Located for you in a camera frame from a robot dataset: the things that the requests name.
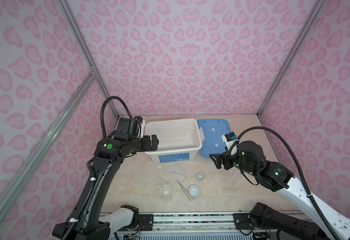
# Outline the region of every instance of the metal tweezers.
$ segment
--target metal tweezers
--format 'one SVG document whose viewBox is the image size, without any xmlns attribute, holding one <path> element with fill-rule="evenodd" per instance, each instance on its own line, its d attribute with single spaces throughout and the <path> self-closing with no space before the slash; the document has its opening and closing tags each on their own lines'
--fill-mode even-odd
<svg viewBox="0 0 350 240">
<path fill-rule="evenodd" d="M 180 182 L 178 181 L 178 180 L 176 180 L 177 182 L 178 182 L 178 184 L 180 185 L 180 187 L 182 188 L 182 190 L 183 190 L 183 192 L 184 192 L 184 194 L 186 195 L 186 197 L 190 200 L 190 202 L 191 202 L 191 199 L 189 198 L 189 196 L 187 195 L 187 191 L 186 191 L 186 189 L 183 187 L 183 185 L 181 185 L 180 184 Z"/>
</svg>

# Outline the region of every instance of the black corrugated tube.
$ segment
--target black corrugated tube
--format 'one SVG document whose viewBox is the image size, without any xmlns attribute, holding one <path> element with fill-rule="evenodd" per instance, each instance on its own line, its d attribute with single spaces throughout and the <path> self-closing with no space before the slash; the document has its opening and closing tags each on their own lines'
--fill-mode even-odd
<svg viewBox="0 0 350 240">
<path fill-rule="evenodd" d="M 92 158 L 90 161 L 87 162 L 87 168 L 90 171 L 90 176 L 91 177 L 95 177 L 95 170 L 92 167 L 91 163 L 94 160 L 94 158 Z M 90 200 L 90 197 L 92 195 L 92 192 L 94 191 L 94 187 L 95 187 L 95 183 L 96 181 L 91 181 L 91 185 L 90 185 L 90 189 L 88 190 L 87 196 L 84 199 L 84 201 L 82 202 L 82 205 L 79 208 L 79 211 L 77 211 L 76 215 L 75 215 L 75 219 L 79 219 L 80 216 L 82 215 L 82 213 L 84 212 L 84 209 L 86 208 L 88 201 Z M 76 222 L 70 222 L 66 232 L 63 234 L 62 236 L 62 240 L 67 240 L 68 237 L 71 235 L 72 231 L 75 229 L 76 226 Z"/>
<path fill-rule="evenodd" d="M 130 113 L 130 111 L 128 110 L 127 105 L 124 103 L 124 101 L 123 101 L 120 97 L 118 97 L 118 96 L 111 96 L 111 97 L 108 97 L 108 98 L 104 101 L 104 103 L 103 103 L 103 105 L 102 105 L 102 108 L 101 108 L 101 128 L 102 128 L 103 137 L 106 137 L 106 136 L 107 136 L 107 134 L 106 134 L 106 132 L 105 132 L 105 127 L 104 127 L 104 110 L 105 110 L 105 107 L 107 106 L 107 103 L 108 103 L 109 101 L 111 101 L 112 99 L 116 99 L 116 100 L 118 100 L 119 102 L 121 102 L 122 105 L 124 106 L 124 109 L 126 110 L 128 116 L 129 116 L 130 118 L 132 118 L 131 113 Z"/>
<path fill-rule="evenodd" d="M 311 200 L 312 205 L 314 206 L 316 212 L 318 213 L 319 217 L 322 219 L 324 225 L 327 227 L 327 229 L 329 230 L 329 232 L 331 233 L 331 235 L 334 237 L 335 240 L 341 240 L 338 235 L 336 234 L 336 232 L 334 231 L 334 229 L 331 227 L 331 224 L 327 221 L 326 217 L 324 216 L 324 214 L 322 213 L 322 210 L 319 208 L 318 204 L 316 203 L 316 200 L 314 199 L 314 197 L 311 195 L 311 191 L 307 185 L 306 179 L 304 178 L 303 175 L 303 171 L 302 168 L 294 154 L 294 152 L 291 150 L 290 146 L 287 144 L 287 142 L 283 139 L 282 136 L 280 136 L 277 132 L 275 132 L 274 130 L 272 130 L 271 128 L 268 127 L 262 127 L 262 126 L 257 126 L 257 127 L 250 127 L 246 130 L 244 130 L 241 134 L 239 134 L 239 136 L 236 138 L 236 141 L 234 142 L 234 144 L 230 147 L 230 150 L 228 151 L 229 154 L 228 156 L 234 158 L 239 154 L 239 151 L 236 151 L 236 153 L 231 156 L 231 151 L 232 149 L 236 146 L 236 144 L 239 142 L 240 138 L 246 133 L 249 132 L 251 130 L 254 129 L 262 129 L 262 130 L 266 130 L 269 131 L 271 133 L 273 133 L 275 136 L 277 136 L 279 138 L 280 141 L 282 141 L 282 143 L 284 144 L 284 146 L 287 148 L 288 152 L 290 153 L 291 157 L 294 160 L 294 163 L 296 165 L 297 171 L 299 173 L 300 176 L 300 180 L 302 181 L 302 185 L 304 187 L 304 189 L 306 190 L 307 193 L 307 197 Z"/>
</svg>

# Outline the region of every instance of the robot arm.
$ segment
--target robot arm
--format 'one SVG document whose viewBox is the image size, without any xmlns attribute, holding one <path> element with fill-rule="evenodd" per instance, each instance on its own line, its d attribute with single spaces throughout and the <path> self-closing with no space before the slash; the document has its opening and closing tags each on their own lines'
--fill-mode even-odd
<svg viewBox="0 0 350 240">
<path fill-rule="evenodd" d="M 110 233 L 121 227 L 134 229 L 137 226 L 139 209 L 128 205 L 113 213 L 110 222 L 99 222 L 99 215 L 124 158 L 136 152 L 157 150 L 156 135 L 142 136 L 143 127 L 141 117 L 120 118 L 117 130 L 97 143 L 94 158 L 87 163 L 90 176 L 82 194 L 66 222 L 54 227 L 53 236 L 64 240 L 107 240 Z"/>
<path fill-rule="evenodd" d="M 333 234 L 331 234 L 318 214 L 317 209 L 319 209 L 339 239 L 350 239 L 350 219 L 338 213 L 315 194 L 307 194 L 306 189 L 308 188 L 305 188 L 302 182 L 296 178 L 290 170 L 278 162 L 266 160 L 261 146 L 252 141 L 245 141 L 238 144 L 239 141 L 236 140 L 236 135 L 233 132 L 223 135 L 222 139 L 226 143 L 227 151 L 222 154 L 210 154 L 211 159 L 218 169 L 220 169 L 223 164 L 225 170 L 231 167 L 237 167 L 242 171 L 244 176 L 244 173 L 254 176 L 258 184 L 273 192 L 277 192 L 279 195 L 289 200 L 311 218 L 316 226 L 315 228 L 313 228 L 313 226 L 306 228 L 299 227 L 297 230 L 296 227 L 289 226 L 294 223 L 294 221 L 291 223 L 291 219 L 288 219 L 292 217 L 278 212 L 276 212 L 276 215 L 279 218 L 270 216 L 268 213 L 274 210 L 267 205 L 257 203 L 249 215 L 253 227 L 259 228 L 264 224 L 269 227 L 280 228 L 282 231 L 295 235 L 298 238 L 302 238 L 304 235 L 302 239 L 316 239 L 312 235 L 312 232 L 315 232 L 316 234 L 314 235 L 316 237 L 327 236 L 328 239 L 333 240 L 335 239 Z M 309 196 L 314 198 L 318 208 L 314 207 Z M 293 219 L 296 223 L 301 221 L 295 218 Z"/>
</svg>

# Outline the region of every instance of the box handle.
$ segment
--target box handle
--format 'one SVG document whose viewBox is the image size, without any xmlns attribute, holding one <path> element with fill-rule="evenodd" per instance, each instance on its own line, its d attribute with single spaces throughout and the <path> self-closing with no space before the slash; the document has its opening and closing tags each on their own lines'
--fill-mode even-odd
<svg viewBox="0 0 350 240">
<path fill-rule="evenodd" d="M 202 141 L 204 141 L 204 134 L 203 134 L 203 129 L 199 128 L 199 132 L 200 132 L 200 138 Z"/>
</svg>

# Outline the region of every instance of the metal grate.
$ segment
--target metal grate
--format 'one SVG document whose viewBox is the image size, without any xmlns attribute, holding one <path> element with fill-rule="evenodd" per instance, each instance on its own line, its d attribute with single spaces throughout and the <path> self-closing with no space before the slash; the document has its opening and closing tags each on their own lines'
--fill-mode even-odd
<svg viewBox="0 0 350 240">
<path fill-rule="evenodd" d="M 115 240 L 112 234 L 109 240 Z M 241 233 L 142 233 L 140 240 L 253 240 Z"/>
</svg>

